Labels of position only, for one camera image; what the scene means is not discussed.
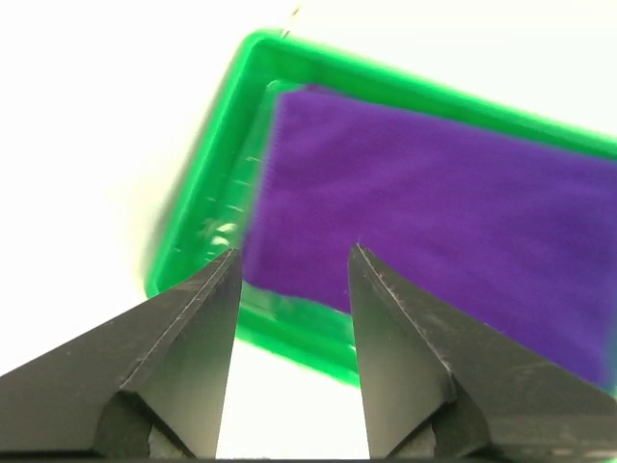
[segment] purple cloth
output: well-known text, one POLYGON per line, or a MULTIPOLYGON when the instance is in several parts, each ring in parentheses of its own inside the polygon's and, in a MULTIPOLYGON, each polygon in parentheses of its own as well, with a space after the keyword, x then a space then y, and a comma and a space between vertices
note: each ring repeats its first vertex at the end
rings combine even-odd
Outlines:
POLYGON ((349 313, 356 242, 564 368, 609 380, 617 163, 340 95, 284 94, 245 279, 349 313))

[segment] folded cloth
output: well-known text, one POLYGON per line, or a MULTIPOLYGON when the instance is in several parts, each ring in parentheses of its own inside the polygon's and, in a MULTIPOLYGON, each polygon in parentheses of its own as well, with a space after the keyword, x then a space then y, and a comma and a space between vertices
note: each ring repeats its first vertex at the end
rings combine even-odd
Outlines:
POLYGON ((617 310, 617 163, 341 95, 283 94, 245 237, 252 285, 350 312, 360 242, 599 385, 617 310))

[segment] tray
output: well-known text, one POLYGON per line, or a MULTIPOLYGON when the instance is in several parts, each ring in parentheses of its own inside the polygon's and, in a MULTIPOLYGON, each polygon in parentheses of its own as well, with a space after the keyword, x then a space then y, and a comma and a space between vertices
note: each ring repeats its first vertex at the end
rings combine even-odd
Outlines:
MULTIPOLYGON (((329 49, 262 30, 241 44, 184 179, 146 292, 153 297, 241 244, 277 95, 317 84, 562 148, 617 159, 617 142, 540 120, 329 49)), ((342 382, 359 385, 349 315, 245 284, 236 336, 342 382)))

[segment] fabric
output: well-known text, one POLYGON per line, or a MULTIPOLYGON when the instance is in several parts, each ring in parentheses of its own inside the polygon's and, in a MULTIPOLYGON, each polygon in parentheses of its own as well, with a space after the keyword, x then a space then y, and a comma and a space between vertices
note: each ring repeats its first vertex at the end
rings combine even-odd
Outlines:
POLYGON ((617 310, 617 163, 302 90, 281 96, 243 248, 252 285, 350 312, 356 242, 596 384, 617 310))

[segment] white background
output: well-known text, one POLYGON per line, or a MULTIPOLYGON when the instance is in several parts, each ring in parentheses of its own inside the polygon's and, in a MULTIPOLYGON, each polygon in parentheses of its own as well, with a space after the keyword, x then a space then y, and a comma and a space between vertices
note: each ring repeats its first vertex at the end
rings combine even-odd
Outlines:
MULTIPOLYGON (((0 2, 0 373, 144 300, 234 49, 294 6, 0 2)), ((613 0, 313 0, 292 35, 617 136, 613 0)), ((362 420, 359 391, 234 346, 219 456, 367 457, 362 420)))

